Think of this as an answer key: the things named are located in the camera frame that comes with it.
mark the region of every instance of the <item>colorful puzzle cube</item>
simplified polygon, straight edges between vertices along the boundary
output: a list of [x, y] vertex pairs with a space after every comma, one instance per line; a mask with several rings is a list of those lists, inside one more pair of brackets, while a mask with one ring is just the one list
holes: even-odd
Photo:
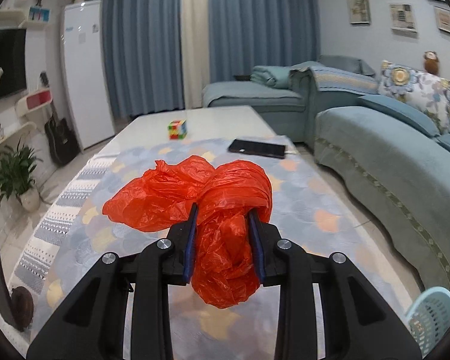
[[168, 137], [170, 139], [183, 139], [187, 136], [187, 121], [174, 120], [168, 125]]

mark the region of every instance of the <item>silver screw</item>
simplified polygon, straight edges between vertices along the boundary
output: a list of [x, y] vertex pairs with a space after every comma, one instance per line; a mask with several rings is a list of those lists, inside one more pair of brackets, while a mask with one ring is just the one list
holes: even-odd
[[290, 249], [292, 247], [292, 243], [288, 239], [281, 239], [277, 242], [277, 246], [280, 249]]
[[102, 262], [105, 264], [111, 264], [115, 261], [116, 256], [113, 253], [104, 254], [102, 257]]
[[335, 253], [331, 258], [333, 258], [337, 264], [343, 264], [347, 261], [347, 258], [343, 253]]
[[168, 249], [170, 246], [172, 246], [172, 242], [169, 239], [162, 238], [157, 241], [157, 246], [160, 249]]

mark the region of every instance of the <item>refrigerator door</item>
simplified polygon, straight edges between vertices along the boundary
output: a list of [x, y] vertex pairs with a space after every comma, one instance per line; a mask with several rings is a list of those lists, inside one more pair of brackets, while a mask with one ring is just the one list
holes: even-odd
[[65, 7], [63, 68], [83, 149], [115, 135], [102, 55], [101, 0]]

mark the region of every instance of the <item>light blue plastic basket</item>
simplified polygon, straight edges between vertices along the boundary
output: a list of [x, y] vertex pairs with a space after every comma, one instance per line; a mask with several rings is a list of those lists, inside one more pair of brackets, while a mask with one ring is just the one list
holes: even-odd
[[450, 327], [450, 291], [443, 287], [425, 291], [408, 310], [406, 321], [425, 357]]

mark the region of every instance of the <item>black tv screen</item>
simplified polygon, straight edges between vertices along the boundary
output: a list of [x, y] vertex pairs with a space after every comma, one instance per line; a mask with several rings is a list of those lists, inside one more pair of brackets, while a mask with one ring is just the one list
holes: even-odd
[[27, 89], [24, 28], [0, 30], [0, 99]]

